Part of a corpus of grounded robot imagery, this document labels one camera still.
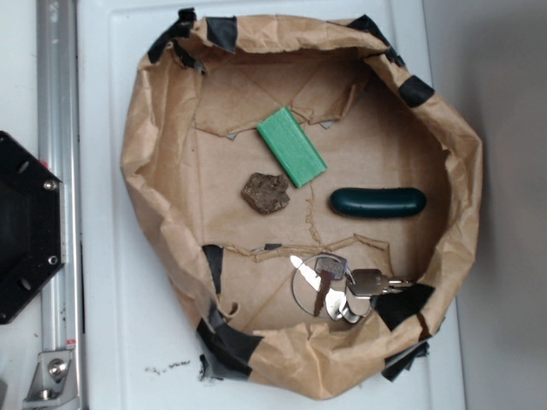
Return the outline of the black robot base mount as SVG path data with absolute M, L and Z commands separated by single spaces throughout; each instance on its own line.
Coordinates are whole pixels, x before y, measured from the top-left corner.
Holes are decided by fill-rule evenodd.
M 1 133 L 1 324 L 63 267 L 62 182 Z

